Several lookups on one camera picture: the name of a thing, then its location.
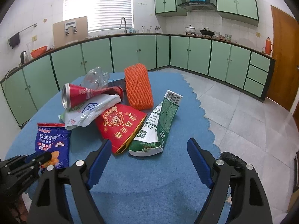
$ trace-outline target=blue snack bag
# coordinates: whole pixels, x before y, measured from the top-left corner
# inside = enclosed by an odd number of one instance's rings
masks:
[[[65,124],[38,123],[38,132],[35,139],[35,151],[52,154],[50,161],[41,166],[43,170],[49,165],[56,168],[68,167],[71,131],[65,129]]]

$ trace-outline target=white blind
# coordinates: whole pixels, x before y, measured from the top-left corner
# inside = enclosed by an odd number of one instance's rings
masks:
[[[87,16],[88,31],[132,27],[132,0],[64,0],[63,20]]]

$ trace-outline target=faucet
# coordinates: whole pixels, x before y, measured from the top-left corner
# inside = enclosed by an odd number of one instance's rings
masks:
[[[125,34],[127,33],[127,24],[126,24],[126,19],[124,17],[121,18],[121,24],[123,22],[123,19],[125,21]]]

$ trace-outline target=black cloth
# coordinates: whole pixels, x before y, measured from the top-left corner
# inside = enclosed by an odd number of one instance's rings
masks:
[[[18,44],[20,44],[20,34],[16,33],[14,36],[12,36],[9,39],[9,45],[14,48],[16,47]]]

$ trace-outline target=orange foam net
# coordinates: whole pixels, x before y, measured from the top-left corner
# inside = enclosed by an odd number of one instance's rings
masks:
[[[127,67],[125,78],[129,104],[137,110],[153,108],[152,88],[145,65],[138,63]]]

